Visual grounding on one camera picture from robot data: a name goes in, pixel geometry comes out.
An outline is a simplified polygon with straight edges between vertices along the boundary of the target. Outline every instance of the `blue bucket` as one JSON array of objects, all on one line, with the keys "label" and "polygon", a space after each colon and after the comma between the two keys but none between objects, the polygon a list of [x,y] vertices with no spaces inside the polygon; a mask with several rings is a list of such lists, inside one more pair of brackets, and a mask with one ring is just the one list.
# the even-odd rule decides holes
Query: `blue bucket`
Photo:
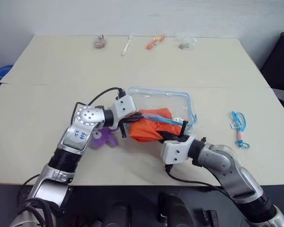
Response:
[{"label": "blue bucket", "polygon": [[10,71],[13,65],[7,65],[0,68],[0,80]]}]

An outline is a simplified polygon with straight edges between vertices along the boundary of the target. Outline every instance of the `table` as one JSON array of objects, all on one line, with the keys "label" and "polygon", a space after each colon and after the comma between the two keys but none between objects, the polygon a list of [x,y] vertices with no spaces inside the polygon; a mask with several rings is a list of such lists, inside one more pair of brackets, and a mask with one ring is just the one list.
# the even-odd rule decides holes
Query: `table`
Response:
[{"label": "table", "polygon": [[[206,136],[212,144],[232,147],[239,161],[261,185],[284,184],[284,109],[238,40],[199,39],[193,51],[178,52],[176,46],[168,46],[174,44],[173,38],[169,38],[148,52],[144,45],[139,50],[138,42],[147,43],[151,38],[135,37],[126,56],[121,57],[126,37],[107,39],[107,49],[96,50],[99,59],[93,54],[93,37],[90,36],[35,36],[23,52],[13,70],[3,79],[6,84],[0,87],[0,183],[23,183],[41,171],[69,125],[76,101],[88,102],[111,86],[125,89],[148,86],[189,93],[198,115],[193,130],[198,139]],[[79,50],[83,51],[80,48],[88,44],[90,48],[80,55]],[[52,48],[45,53],[48,46]],[[173,54],[168,56],[164,47]],[[110,53],[114,51],[116,54],[111,57]],[[161,51],[165,53],[164,61]],[[188,56],[194,60],[191,65],[187,64]],[[109,60],[106,67],[99,67],[103,63],[101,58]],[[164,69],[165,65],[177,71],[169,63],[174,63],[173,67],[179,71],[177,80],[172,77],[173,72]],[[32,65],[38,67],[35,74]],[[63,65],[69,70],[82,68],[78,67],[75,75],[74,71],[70,73],[61,67]],[[147,79],[139,76],[129,79],[134,75],[134,68],[138,75],[147,72]],[[110,106],[114,97],[114,92],[109,93],[96,104]],[[245,140],[251,144],[247,151],[234,145],[236,131],[229,125],[231,110],[241,111],[247,118]],[[87,150],[73,184],[185,185],[166,176],[159,143],[140,144],[130,138],[121,139],[120,135],[118,142],[116,148],[104,146]],[[190,161],[176,165],[172,171],[184,179],[219,184],[208,171],[191,165]]]}]

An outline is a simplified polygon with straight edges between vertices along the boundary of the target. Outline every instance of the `clear plastic packet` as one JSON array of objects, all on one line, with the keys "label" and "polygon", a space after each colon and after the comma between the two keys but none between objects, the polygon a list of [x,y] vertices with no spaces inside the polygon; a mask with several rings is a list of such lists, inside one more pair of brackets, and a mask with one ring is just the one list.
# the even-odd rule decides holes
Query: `clear plastic packet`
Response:
[{"label": "clear plastic packet", "polygon": [[178,36],[176,38],[178,48],[182,50],[193,50],[197,39],[189,36]]},{"label": "clear plastic packet", "polygon": [[137,110],[141,109],[161,109],[168,108],[173,119],[165,119],[154,114],[145,114],[145,118],[182,125],[183,121],[188,121],[185,133],[189,134],[193,125],[197,121],[197,116],[192,107],[192,100],[188,93],[163,91],[144,87],[131,87],[128,94],[133,97]]}]

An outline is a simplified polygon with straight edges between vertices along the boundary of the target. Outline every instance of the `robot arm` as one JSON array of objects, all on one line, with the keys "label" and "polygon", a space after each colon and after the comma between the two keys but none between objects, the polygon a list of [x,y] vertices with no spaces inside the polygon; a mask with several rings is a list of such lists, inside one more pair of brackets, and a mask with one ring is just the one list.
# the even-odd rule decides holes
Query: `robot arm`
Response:
[{"label": "robot arm", "polygon": [[[71,191],[75,171],[89,140],[102,127],[116,129],[119,122],[136,112],[133,98],[122,92],[107,110],[84,105],[75,112],[72,124],[64,132],[54,155],[45,164],[28,198],[40,198],[59,208],[63,207]],[[43,218],[43,210],[35,209]],[[39,221],[29,210],[21,212],[10,227],[36,227]]]},{"label": "robot arm", "polygon": [[162,157],[167,165],[181,163],[190,157],[193,165],[205,167],[220,182],[251,227],[284,227],[282,212],[237,161],[231,148],[205,144],[191,136],[185,142],[165,141]]}]

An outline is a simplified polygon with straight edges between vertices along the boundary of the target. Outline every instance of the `purple rubber object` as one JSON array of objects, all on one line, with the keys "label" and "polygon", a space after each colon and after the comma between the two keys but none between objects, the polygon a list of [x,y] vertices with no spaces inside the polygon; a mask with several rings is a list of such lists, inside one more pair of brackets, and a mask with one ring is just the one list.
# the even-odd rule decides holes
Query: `purple rubber object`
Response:
[{"label": "purple rubber object", "polygon": [[98,130],[98,133],[99,132],[101,133],[101,137],[98,139],[93,138],[91,140],[91,145],[93,147],[99,148],[103,146],[104,144],[108,144],[112,148],[118,146],[117,140],[112,135],[112,132],[113,132],[112,130],[110,130],[109,128],[102,128]]}]

